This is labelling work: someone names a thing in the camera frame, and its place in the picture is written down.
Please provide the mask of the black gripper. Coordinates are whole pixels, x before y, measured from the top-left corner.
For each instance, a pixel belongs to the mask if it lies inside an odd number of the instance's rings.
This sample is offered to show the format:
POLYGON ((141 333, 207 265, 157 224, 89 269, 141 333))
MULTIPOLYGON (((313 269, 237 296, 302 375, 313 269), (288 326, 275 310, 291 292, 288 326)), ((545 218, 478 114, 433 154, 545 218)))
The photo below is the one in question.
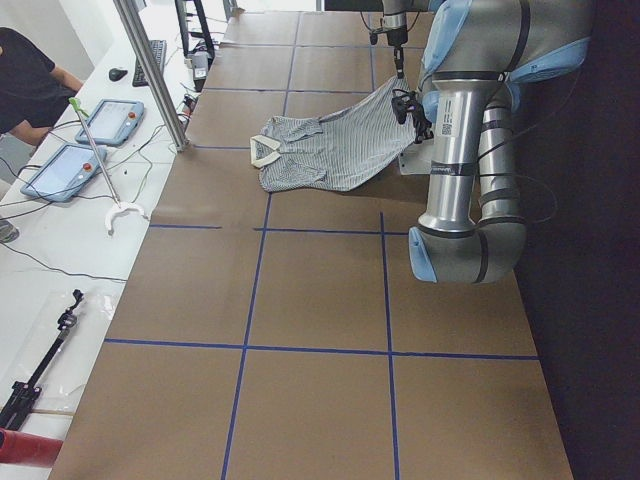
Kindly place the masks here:
POLYGON ((432 123, 427 119, 424 107, 417 98, 417 93, 393 89, 392 94, 391 105, 397 122, 404 125, 408 113, 412 117, 415 130, 414 143, 421 144, 426 140, 431 140, 434 137, 432 123))
POLYGON ((394 48, 393 61, 396 76, 404 79, 404 50, 403 45, 408 41, 408 30, 406 27, 393 28, 387 31, 387 43, 394 48))

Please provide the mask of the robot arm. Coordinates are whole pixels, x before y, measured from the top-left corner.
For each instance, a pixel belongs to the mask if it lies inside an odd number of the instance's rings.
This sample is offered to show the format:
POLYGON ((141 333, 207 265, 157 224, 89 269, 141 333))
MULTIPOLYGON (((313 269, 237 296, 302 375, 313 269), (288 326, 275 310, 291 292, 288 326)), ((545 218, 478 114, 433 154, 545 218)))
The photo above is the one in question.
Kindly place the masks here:
POLYGON ((434 134, 425 212, 408 234, 413 274, 490 283, 526 239, 511 143, 520 84, 578 69, 591 1, 434 1, 419 99, 434 134))
POLYGON ((409 32, 422 12, 434 13, 440 3, 419 1, 418 6, 415 6, 414 1, 383 0, 382 6, 382 33, 386 35, 387 44, 393 48, 396 75, 399 79, 403 79, 405 77, 403 46, 408 42, 409 32))

